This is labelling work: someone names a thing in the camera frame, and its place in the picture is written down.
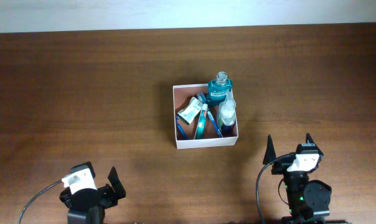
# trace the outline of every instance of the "wooden table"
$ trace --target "wooden table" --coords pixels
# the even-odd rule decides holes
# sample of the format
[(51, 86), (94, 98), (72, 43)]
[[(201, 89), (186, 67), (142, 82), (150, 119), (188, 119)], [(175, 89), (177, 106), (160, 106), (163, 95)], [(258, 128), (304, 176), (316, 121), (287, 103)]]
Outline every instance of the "wooden table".
[[(172, 86), (234, 83), (233, 147), (177, 150)], [(376, 24), (0, 34), (0, 223), (91, 161), (127, 191), (107, 223), (257, 222), (267, 135), (277, 155), (309, 132), (325, 153), (310, 175), (331, 216), (376, 223)], [(289, 215), (281, 176), (263, 175), (265, 217)], [(66, 223), (61, 185), (23, 223)]]

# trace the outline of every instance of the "clear bottle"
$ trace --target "clear bottle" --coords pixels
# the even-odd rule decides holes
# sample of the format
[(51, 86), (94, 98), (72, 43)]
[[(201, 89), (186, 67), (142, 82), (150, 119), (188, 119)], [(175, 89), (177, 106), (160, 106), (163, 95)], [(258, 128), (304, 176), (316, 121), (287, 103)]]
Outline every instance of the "clear bottle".
[(208, 105), (219, 105), (225, 100), (225, 95), (232, 89), (232, 80), (228, 79), (225, 72), (219, 72), (215, 80), (208, 83), (209, 94), (207, 95)]
[(237, 104), (233, 100), (232, 92), (228, 91), (225, 101), (220, 103), (219, 112), (217, 113), (217, 124), (224, 137), (232, 134), (237, 119), (235, 116), (236, 107)]

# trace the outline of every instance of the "wire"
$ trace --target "wire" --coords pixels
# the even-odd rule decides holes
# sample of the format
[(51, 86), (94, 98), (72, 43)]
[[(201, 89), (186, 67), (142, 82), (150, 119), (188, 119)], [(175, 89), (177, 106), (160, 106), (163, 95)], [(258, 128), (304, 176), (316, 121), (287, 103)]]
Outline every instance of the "wire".
[(280, 188), (281, 188), (282, 181), (283, 181), (283, 178), (282, 178), (282, 180), (280, 181), (280, 184), (278, 184), (278, 195), (280, 195), (280, 199), (281, 199), (285, 204), (289, 205), (287, 202), (285, 202), (285, 200), (282, 199), (282, 196), (281, 196)]
[(274, 159), (273, 161), (271, 161), (267, 165), (265, 165), (261, 169), (261, 171), (258, 173), (257, 180), (256, 180), (256, 202), (257, 202), (257, 210), (258, 210), (258, 214), (260, 216), (261, 224), (265, 224), (265, 221), (264, 221), (263, 214), (261, 212), (260, 201), (258, 200), (258, 184), (260, 183), (260, 177), (263, 174), (264, 170), (267, 169), (267, 167), (269, 167), (270, 165), (274, 164), (274, 162), (276, 162), (276, 161), (278, 161), (280, 159), (284, 159), (284, 158), (289, 157), (289, 156), (291, 156), (291, 155), (290, 154), (286, 154), (286, 155), (283, 155), (283, 156), (279, 156), (278, 158)]
[(29, 207), (29, 205), (31, 205), (31, 203), (36, 199), (38, 198), (40, 195), (42, 195), (43, 193), (45, 193), (46, 191), (50, 190), (51, 188), (55, 187), (56, 185), (62, 183), (61, 180), (58, 180), (56, 181), (55, 183), (51, 184), (50, 186), (46, 187), (44, 190), (40, 191), (37, 195), (35, 195), (24, 207), (24, 209), (22, 209), (22, 212), (21, 214), (19, 215), (19, 219), (18, 219), (18, 224), (21, 224), (21, 221), (22, 221), (22, 217), (24, 216), (24, 213), (26, 211), (26, 209)]

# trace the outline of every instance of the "box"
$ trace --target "box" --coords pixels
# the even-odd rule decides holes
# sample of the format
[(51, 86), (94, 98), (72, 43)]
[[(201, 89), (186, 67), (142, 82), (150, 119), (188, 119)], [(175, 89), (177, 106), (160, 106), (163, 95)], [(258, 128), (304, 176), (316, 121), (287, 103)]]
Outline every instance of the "box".
[[(215, 132), (214, 126), (209, 118), (206, 119), (205, 133), (203, 139), (195, 139), (195, 131), (199, 119), (199, 115), (190, 124), (179, 120), (179, 124), (182, 126), (188, 139), (184, 140), (176, 128), (176, 114), (181, 109), (185, 108), (192, 96), (196, 97), (198, 93), (208, 93), (207, 84), (195, 84), (195, 85), (178, 85), (173, 86), (173, 100), (174, 100), (174, 134), (176, 135), (176, 145), (178, 149), (199, 148), (199, 147), (215, 147), (215, 146), (233, 146), (235, 145), (238, 134), (238, 120), (236, 120), (235, 127), (233, 128), (232, 136), (219, 138)], [(218, 106), (209, 106), (210, 111), (215, 120), (217, 120)]]

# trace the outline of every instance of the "white wall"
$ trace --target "white wall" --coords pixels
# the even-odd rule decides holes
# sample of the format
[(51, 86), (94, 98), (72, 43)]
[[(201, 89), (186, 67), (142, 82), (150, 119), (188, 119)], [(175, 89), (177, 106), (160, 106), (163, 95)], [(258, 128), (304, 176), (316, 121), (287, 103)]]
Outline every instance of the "white wall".
[(0, 0), (0, 32), (376, 22), (376, 0)]

